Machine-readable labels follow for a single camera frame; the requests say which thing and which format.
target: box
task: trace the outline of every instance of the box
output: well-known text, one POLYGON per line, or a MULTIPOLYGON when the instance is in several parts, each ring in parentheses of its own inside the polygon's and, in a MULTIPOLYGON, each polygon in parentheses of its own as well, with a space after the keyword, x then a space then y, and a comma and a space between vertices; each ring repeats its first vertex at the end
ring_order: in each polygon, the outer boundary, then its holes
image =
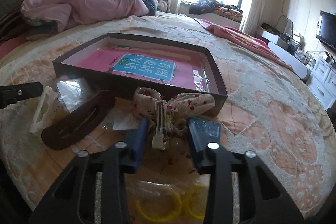
POLYGON ((57 77, 85 78, 117 97, 132 100, 137 87, 157 90, 168 101, 187 92, 211 94, 217 115, 227 91, 208 49, 134 34, 108 33, 53 61, 57 77))

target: drawer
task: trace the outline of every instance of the drawer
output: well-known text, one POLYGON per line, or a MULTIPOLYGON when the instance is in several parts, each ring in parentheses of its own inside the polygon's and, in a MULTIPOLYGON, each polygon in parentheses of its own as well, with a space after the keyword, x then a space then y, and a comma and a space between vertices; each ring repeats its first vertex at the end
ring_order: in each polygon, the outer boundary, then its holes
POLYGON ((329 91, 327 91, 323 84, 314 75, 310 77, 308 88, 320 101, 325 110, 328 110, 328 108, 334 103, 336 97, 329 93, 329 91))
POLYGON ((336 96, 336 73, 334 71, 330 71, 324 85, 334 96, 336 96))
POLYGON ((325 63, 323 63, 321 60, 318 60, 313 71, 314 71, 315 76, 322 83, 324 83, 325 80, 328 77, 328 74, 330 72, 330 68, 325 63))

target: blue label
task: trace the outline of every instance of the blue label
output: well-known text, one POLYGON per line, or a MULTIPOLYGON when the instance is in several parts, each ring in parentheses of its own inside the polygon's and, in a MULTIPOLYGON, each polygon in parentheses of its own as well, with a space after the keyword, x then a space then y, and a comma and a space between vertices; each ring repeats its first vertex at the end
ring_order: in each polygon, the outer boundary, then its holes
POLYGON ((152 79, 171 81, 175 64, 141 55, 125 54, 113 67, 113 71, 128 72, 152 79))

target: metal rivet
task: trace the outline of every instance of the metal rivet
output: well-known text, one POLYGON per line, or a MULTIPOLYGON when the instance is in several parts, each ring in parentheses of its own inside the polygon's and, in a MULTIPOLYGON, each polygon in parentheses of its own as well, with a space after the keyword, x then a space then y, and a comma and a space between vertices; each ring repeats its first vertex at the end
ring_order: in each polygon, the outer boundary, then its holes
POLYGON ((87 150, 81 150, 77 154, 77 156, 80 157, 80 158, 85 158, 88 155, 89 155, 89 152, 87 150))
POLYGON ((123 149, 127 146, 127 143, 125 142, 118 142, 114 145, 115 148, 118 148, 118 149, 123 149))
POLYGON ((245 152, 245 155, 246 155, 246 157, 248 157, 248 158, 255 158, 255 157, 257 156, 257 154, 256 154, 254 151, 251 151, 251 150, 246 151, 246 152, 245 152))
POLYGON ((208 147, 210 149, 218 149, 219 148, 219 144, 218 143, 208 143, 208 147))

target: red blanket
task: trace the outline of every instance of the red blanket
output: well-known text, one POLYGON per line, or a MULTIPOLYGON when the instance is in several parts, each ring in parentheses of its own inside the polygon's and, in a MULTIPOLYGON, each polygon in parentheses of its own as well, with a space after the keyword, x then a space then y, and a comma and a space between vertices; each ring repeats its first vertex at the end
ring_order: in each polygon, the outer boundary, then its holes
POLYGON ((293 71, 292 67, 282 61, 275 53, 273 53, 264 41, 245 34, 232 27, 220 26, 199 18, 195 18, 195 20, 200 23, 204 29, 213 33, 215 36, 225 38, 235 44, 238 44, 239 46, 250 50, 251 52, 266 57, 275 63, 293 71))

